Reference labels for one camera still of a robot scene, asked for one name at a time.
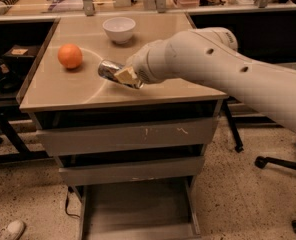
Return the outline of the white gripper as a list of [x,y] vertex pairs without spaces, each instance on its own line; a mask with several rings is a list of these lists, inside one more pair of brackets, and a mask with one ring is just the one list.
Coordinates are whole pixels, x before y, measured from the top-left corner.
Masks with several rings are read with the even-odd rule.
[[145,84],[157,84],[169,78],[165,55],[168,40],[147,43],[126,61],[126,66],[114,76],[123,84],[136,84],[138,79]]

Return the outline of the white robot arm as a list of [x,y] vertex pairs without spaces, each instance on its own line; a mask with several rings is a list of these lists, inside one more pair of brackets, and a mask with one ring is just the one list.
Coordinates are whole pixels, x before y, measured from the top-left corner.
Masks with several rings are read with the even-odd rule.
[[115,77],[125,84],[180,78],[214,88],[296,133],[296,70],[245,57],[233,41],[222,28],[182,31],[146,44]]

